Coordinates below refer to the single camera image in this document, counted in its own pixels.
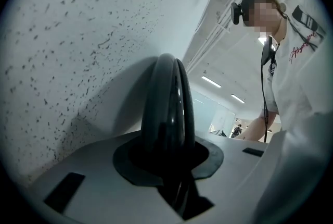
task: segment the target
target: ceiling pipe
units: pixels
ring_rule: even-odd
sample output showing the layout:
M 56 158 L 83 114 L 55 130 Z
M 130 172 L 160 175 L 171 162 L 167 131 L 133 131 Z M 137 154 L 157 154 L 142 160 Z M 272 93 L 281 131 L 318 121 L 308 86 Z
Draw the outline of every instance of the ceiling pipe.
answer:
M 232 0 L 231 2 L 240 3 L 241 0 Z M 221 14 L 219 20 L 215 24 L 214 28 L 206 38 L 205 42 L 200 47 L 199 51 L 195 54 L 192 60 L 189 62 L 186 72 L 190 73 L 196 67 L 196 65 L 207 55 L 207 53 L 212 50 L 217 42 L 224 36 L 226 30 L 232 26 L 230 23 L 230 4 L 224 10 L 223 14 Z

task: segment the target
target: headset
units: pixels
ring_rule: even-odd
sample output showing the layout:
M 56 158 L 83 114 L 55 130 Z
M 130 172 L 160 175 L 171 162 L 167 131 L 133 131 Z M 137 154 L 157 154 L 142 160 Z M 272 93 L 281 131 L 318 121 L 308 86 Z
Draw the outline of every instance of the headset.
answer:
M 245 9 L 249 8 L 249 5 L 251 3 L 254 3 L 254 0 L 242 0 L 241 4 L 236 4 L 236 3 L 231 3 L 231 19 L 232 22 L 235 25 L 239 24 L 239 17 L 242 16 L 243 22 L 246 24 L 247 21 L 249 20 L 249 15 L 247 10 L 242 10 L 242 7 Z M 290 21 L 289 17 L 287 14 L 283 13 L 279 9 L 277 9 L 279 13 L 287 19 L 292 27 L 292 29 L 301 37 L 301 39 L 307 43 L 313 51 L 316 50 L 317 45 L 309 42 L 307 38 L 305 38 L 299 31 L 298 29 L 292 24 Z M 318 25 L 318 23 L 308 14 L 304 13 L 299 6 L 296 7 L 296 9 L 293 11 L 292 16 L 301 24 L 306 26 L 308 29 L 317 32 L 317 34 L 323 38 L 323 36 L 320 34 L 325 34 L 325 31 Z M 272 36 L 267 36 L 267 40 L 264 43 L 262 55 L 261 55 L 261 90 L 262 90 L 262 95 L 263 95 L 263 100 L 264 100 L 264 120 L 265 120 L 265 138 L 264 142 L 266 142 L 267 139 L 267 129 L 268 129 L 268 109 L 267 109 L 267 104 L 266 104 L 266 99 L 265 99 L 265 93 L 264 93 L 264 84 L 263 84 L 263 66 L 267 64 L 267 62 L 270 60 L 271 61 L 271 66 L 270 70 L 274 71 L 275 66 L 276 66 L 276 61 L 275 61 L 275 53 L 278 50 L 279 44 L 277 45 L 277 48 L 273 45 L 273 37 Z

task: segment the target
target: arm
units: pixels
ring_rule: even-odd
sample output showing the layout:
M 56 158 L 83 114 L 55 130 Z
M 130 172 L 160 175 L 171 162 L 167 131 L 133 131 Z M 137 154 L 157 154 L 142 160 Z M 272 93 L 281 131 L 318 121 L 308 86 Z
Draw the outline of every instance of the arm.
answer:
M 267 129 L 273 124 L 276 117 L 276 112 L 268 112 L 268 126 Z M 265 119 L 262 114 L 256 118 L 243 132 L 235 137 L 235 139 L 258 141 L 265 134 Z

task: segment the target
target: white shirt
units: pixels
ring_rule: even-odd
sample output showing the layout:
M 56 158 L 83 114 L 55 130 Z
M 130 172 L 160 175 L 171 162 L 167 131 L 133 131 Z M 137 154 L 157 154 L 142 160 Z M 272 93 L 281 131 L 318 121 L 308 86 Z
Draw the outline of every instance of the white shirt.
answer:
M 321 38 L 317 33 L 297 22 L 291 14 L 289 18 L 305 38 L 319 47 Z M 280 115 L 283 130 L 287 130 L 297 120 L 314 114 L 296 77 L 313 54 L 310 45 L 304 43 L 287 21 L 286 37 L 275 55 L 274 74 L 268 72 L 264 91 L 267 109 Z

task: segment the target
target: ceiling light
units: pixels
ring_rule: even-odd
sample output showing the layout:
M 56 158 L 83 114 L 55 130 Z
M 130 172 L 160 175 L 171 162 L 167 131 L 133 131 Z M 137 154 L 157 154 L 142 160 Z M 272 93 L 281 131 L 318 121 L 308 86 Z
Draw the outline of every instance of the ceiling light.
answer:
M 198 101 L 199 103 L 202 103 L 203 104 L 203 102 L 202 101 L 199 101 L 199 100 L 197 100 L 197 99 L 195 99 L 196 101 Z
M 259 37 L 258 40 L 259 40 L 259 42 L 262 43 L 262 45 L 264 45 L 265 42 L 266 42 L 266 40 L 267 40 L 267 38 L 266 37 Z
M 241 103 L 245 104 L 245 102 L 244 102 L 242 99 L 238 98 L 235 94 L 232 94 L 231 96 L 232 96 L 233 98 L 239 100 Z
M 214 82 L 214 81 L 212 81 L 212 80 L 206 78 L 205 76 L 202 76 L 202 78 L 203 78 L 204 80 L 207 80 L 208 82 L 212 83 L 212 84 L 215 85 L 216 87 L 221 88 L 220 85 L 218 85 L 216 82 Z

